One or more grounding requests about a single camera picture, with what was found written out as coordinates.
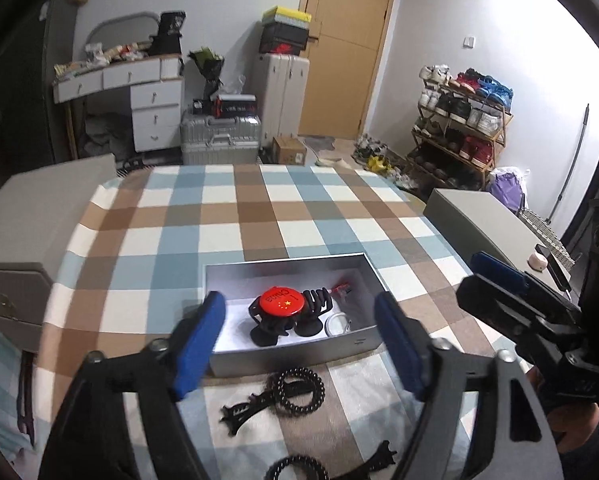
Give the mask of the right hand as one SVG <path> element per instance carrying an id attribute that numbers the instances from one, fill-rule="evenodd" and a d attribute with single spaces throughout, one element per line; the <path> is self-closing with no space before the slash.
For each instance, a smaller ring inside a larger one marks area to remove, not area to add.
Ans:
<path id="1" fill-rule="evenodd" d="M 545 411 L 549 427 L 557 442 L 557 452 L 594 456 L 599 454 L 599 406 L 592 404 L 560 404 L 545 386 L 540 370 L 533 366 L 526 377 Z"/>

